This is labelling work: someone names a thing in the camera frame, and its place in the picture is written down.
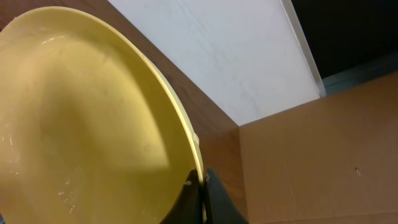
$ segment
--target white surface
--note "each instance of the white surface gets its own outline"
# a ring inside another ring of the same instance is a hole
[[[109,0],[238,125],[319,98],[279,0]]]

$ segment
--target yellow plate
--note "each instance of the yellow plate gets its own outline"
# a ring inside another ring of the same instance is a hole
[[[118,31],[45,7],[0,33],[0,213],[13,223],[158,223],[198,139],[173,89]]]

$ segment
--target white wall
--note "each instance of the white wall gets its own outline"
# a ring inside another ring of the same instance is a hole
[[[238,125],[319,98],[279,0],[109,0]]]

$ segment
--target yellow plastic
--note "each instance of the yellow plastic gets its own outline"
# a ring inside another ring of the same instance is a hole
[[[163,75],[118,31],[45,7],[0,32],[0,213],[14,223],[158,223],[198,139]]]

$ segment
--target brown wooden surface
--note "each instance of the brown wooden surface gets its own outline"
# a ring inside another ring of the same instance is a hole
[[[249,221],[397,223],[372,216],[398,212],[397,86],[394,73],[241,127]]]
[[[44,6],[72,7],[104,20],[157,66],[173,86],[200,138],[205,168],[217,170],[233,202],[246,215],[238,126],[107,0],[0,0],[0,29],[18,15]]]

